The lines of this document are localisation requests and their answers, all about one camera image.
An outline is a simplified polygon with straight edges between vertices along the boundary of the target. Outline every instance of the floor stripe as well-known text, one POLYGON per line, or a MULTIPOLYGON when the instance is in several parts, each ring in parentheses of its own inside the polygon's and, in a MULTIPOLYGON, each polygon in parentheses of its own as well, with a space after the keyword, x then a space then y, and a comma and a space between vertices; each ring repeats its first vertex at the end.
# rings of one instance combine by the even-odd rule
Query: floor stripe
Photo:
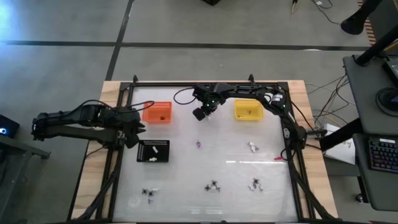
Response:
POLYGON ((114 47, 115 42, 0 40, 0 45, 114 47))
POLYGON ((263 45, 263 44, 185 44, 185 43, 122 43, 121 47, 167 49, 254 49, 254 50, 345 50, 365 51, 368 46, 263 45))
POLYGON ((118 56, 119 56, 121 44, 122 44, 122 41, 123 41, 124 33, 126 32, 127 23, 129 22, 130 12, 131 12, 131 8, 132 8, 132 3, 133 2, 134 2, 134 0, 129 0, 129 2, 127 4, 127 8, 126 8, 126 12, 124 13, 122 25, 120 26, 118 39, 116 41, 116 46, 113 49, 113 54, 112 54, 112 57, 111 57, 111 61, 109 63, 108 71, 106 72, 105 81, 112 80, 114 68, 116 66, 116 61, 118 60, 118 56))

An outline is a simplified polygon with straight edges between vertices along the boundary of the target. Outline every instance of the gray floor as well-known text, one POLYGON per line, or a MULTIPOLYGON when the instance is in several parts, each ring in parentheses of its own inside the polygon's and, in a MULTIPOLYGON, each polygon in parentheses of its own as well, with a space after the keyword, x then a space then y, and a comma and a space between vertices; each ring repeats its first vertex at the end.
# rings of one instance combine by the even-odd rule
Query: gray floor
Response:
MULTIPOLYGON (((358 8, 356 0, 332 2, 335 7, 327 13, 338 22, 358 8)), ((293 16, 290 4, 289 0, 222 0, 210 7, 199 0, 136 0, 124 41, 369 45, 365 35, 346 35, 329 24, 309 0, 300 1, 293 16)), ((0 0, 0 40, 115 42, 126 6, 127 0, 0 0)), ((30 125, 39 112, 69 110, 98 98, 112 52, 113 47, 0 45, 0 114, 21 124, 19 140, 52 152, 48 161, 32 159, 15 202, 14 220, 66 219, 87 142, 67 138, 35 142, 30 125)), ((236 80, 252 73, 258 80, 297 79, 322 85, 344 75, 341 59, 352 54, 360 52, 124 47, 113 80, 132 80, 133 75, 140 80, 236 80)), ((340 93, 353 100, 349 86, 340 93)), ((311 94, 311 107, 320 109, 329 94, 327 90, 311 94)), ((332 109, 342 105, 336 100, 332 109)), ((358 117, 354 106, 337 115, 347 121, 358 117)), ((330 182, 340 218, 398 220, 398 213, 377 212, 354 202, 353 195, 359 192, 356 179, 332 177, 330 182)))

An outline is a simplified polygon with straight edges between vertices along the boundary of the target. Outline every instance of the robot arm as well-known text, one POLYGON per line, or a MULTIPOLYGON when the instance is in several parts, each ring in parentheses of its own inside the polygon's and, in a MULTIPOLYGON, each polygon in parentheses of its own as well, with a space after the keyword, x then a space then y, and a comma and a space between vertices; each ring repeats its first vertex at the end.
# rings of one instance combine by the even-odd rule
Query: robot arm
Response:
POLYGON ((193 111, 195 117, 201 121, 223 105, 228 98, 247 98, 258 100, 261 105, 272 114, 280 116, 284 126, 284 137, 289 145, 303 149, 307 140, 306 130, 299 126, 286 107, 286 91, 279 85, 274 87, 262 85, 228 85, 215 83, 211 85, 197 84, 193 96, 203 105, 193 111))
POLYGON ((116 144, 120 138, 128 148, 135 146, 137 134, 145 131, 140 116, 134 108, 112 108, 108 105, 80 105, 72 111, 40 113, 33 119, 34 140, 65 136, 98 141, 103 146, 116 144), (76 128, 69 124, 99 127, 100 130, 76 128))

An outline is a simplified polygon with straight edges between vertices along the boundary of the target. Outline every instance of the wooden table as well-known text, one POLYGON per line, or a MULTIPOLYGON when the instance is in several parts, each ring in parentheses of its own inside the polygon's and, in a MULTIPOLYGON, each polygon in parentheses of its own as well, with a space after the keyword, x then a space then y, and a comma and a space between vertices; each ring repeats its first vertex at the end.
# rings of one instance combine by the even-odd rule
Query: wooden table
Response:
MULTIPOLYGON (((245 81, 223 81, 223 82, 245 82, 245 81)), ((276 82, 276 81, 258 81, 258 82, 276 82)), ((310 103, 305 89, 304 81, 302 80, 289 80, 282 81, 288 82, 291 100, 300 108, 309 123, 314 127, 310 103)), ((117 98, 119 95, 119 86, 121 81, 104 82, 101 92, 100 100, 111 105, 116 106, 117 98)), ((301 114, 294 108, 295 119, 298 124, 304 128, 309 128, 308 124, 302 118, 301 114)), ((307 140, 309 144, 319 146, 318 141, 314 139, 307 140)), ((100 148, 101 145, 97 142, 90 142, 88 145, 87 153, 100 148)), ((95 198, 96 194, 100 191, 101 181, 103 178, 104 165, 106 161, 106 150, 100 150, 85 160, 83 170, 81 173, 80 181, 78 183, 78 191, 73 205, 72 218, 79 217, 90 203, 95 198)), ((337 217, 337 210, 333 194, 330 188, 328 174, 326 172, 325 163, 323 161, 322 152, 313 147, 306 147, 303 150, 303 157, 305 167, 307 170, 308 181, 311 191, 315 194, 319 202, 326 208, 326 210, 337 217)), ((108 212, 109 194, 105 198, 103 216, 105 217, 108 212)), ((307 202, 305 196, 300 192, 300 201, 302 203, 304 217, 308 217, 307 202)))

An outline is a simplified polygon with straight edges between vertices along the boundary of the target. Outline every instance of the blue light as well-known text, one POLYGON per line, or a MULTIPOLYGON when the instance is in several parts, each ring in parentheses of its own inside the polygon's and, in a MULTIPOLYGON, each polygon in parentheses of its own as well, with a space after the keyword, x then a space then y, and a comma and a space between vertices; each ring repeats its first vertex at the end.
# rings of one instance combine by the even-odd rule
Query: blue light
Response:
POLYGON ((7 134, 7 129, 0 128, 0 134, 7 134))

